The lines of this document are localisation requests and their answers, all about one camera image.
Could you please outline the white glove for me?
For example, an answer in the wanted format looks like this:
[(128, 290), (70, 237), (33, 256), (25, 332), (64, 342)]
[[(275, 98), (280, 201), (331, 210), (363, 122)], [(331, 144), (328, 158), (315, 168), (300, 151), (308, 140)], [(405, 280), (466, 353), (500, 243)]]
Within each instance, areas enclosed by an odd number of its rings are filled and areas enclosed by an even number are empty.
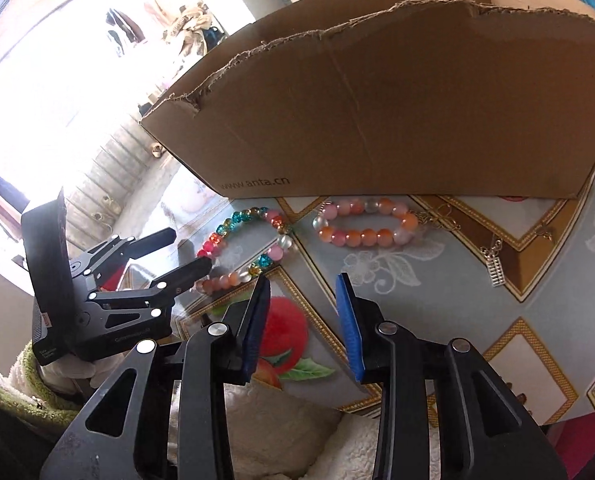
[(46, 401), (66, 399), (81, 393), (81, 382), (97, 389), (125, 358), (124, 353), (87, 362), (66, 354), (48, 365), (40, 365), (31, 348), (21, 352), (11, 367), (8, 380), (27, 396)]

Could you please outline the floral fruit print tablecloth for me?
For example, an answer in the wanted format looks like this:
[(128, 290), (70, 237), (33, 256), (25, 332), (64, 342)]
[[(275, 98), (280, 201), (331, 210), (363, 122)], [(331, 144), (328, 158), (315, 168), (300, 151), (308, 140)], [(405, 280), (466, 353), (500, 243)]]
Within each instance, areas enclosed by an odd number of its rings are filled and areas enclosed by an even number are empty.
[(500, 260), (483, 263), (441, 228), (412, 196), (420, 224), (412, 240), (382, 248), (326, 243), (316, 233), (324, 198), (278, 198), (288, 236), (254, 221), (226, 243), (211, 273), (180, 302), (176, 324), (188, 336), (202, 315), (219, 318), (247, 295), (249, 275), (266, 264), (276, 304), (260, 377), (317, 404), (372, 414), (376, 386), (355, 382), (343, 349), (335, 278), (348, 275), (360, 297), (422, 339), (470, 340), (541, 424), (595, 411), (595, 170), (576, 200), (445, 197), (500, 228), (511, 243), (527, 241), (538, 221), (557, 231), (555, 254), (526, 300), (505, 285)]

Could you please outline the brown cardboard box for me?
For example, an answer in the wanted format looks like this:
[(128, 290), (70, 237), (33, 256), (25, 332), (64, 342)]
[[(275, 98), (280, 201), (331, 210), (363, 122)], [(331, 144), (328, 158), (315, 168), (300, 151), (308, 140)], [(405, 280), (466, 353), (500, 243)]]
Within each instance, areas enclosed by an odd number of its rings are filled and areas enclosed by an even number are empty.
[(595, 166), (595, 10), (301, 0), (224, 40), (142, 123), (231, 198), (572, 198)]

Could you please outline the white fuzzy garment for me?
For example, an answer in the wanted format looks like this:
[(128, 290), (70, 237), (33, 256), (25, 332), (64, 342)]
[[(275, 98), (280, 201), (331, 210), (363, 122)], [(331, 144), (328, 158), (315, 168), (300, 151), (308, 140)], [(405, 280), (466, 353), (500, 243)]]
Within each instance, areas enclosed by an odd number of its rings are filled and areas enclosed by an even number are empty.
[(380, 422), (250, 382), (224, 399), (237, 479), (370, 479)]

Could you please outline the green fuzzy sleeve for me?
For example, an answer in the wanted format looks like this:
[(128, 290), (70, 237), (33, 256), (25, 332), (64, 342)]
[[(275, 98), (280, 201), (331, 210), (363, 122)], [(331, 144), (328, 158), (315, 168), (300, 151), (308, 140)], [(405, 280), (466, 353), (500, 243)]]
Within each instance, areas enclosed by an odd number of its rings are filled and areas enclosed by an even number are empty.
[(40, 378), (38, 362), (27, 344), (10, 368), (0, 372), (0, 411), (40, 429), (61, 432), (81, 407), (52, 391)]

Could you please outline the pile of clothes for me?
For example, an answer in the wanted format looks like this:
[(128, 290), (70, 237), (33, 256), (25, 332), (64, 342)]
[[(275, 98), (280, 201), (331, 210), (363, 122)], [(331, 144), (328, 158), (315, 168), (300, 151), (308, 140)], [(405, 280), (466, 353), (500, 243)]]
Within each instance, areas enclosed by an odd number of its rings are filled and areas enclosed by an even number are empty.
[(227, 32), (214, 20), (209, 6), (200, 1), (192, 8), (181, 6), (172, 24), (164, 30), (162, 39), (165, 44), (177, 48), (177, 53), (184, 58), (194, 54), (206, 55), (217, 47)]

